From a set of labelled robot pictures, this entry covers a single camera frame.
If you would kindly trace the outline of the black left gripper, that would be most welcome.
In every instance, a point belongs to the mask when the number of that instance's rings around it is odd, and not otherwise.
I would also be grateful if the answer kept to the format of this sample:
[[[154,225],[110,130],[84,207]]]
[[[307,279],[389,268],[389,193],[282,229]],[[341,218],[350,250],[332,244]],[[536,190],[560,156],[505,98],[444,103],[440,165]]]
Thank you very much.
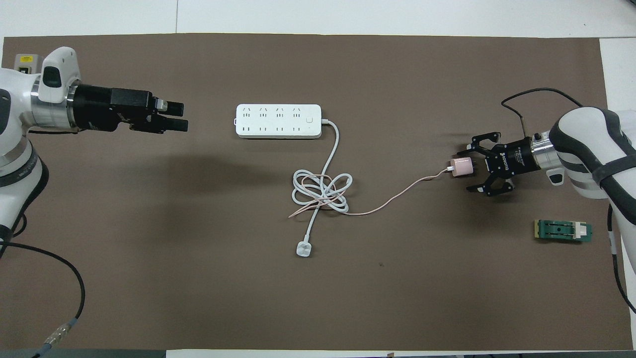
[[[154,112],[165,116],[151,116]],[[79,129],[113,132],[121,122],[130,130],[164,134],[187,132],[184,104],[156,98],[150,91],[78,85],[74,93],[74,121]]]

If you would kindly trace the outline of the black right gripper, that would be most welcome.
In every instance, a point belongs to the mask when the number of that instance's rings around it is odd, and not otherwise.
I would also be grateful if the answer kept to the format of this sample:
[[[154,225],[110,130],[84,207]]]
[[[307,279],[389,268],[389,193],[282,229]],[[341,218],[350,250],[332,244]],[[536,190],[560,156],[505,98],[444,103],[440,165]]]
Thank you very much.
[[[481,193],[488,197],[509,193],[515,189],[511,179],[502,179],[499,176],[516,176],[540,170],[532,154],[532,140],[522,139],[507,144],[497,144],[501,138],[500,132],[487,132],[473,136],[466,149],[456,153],[457,156],[468,156],[470,153],[479,153],[489,156],[489,172],[484,182],[470,185],[466,190],[470,193]],[[480,144],[488,140],[495,145],[486,149]]]

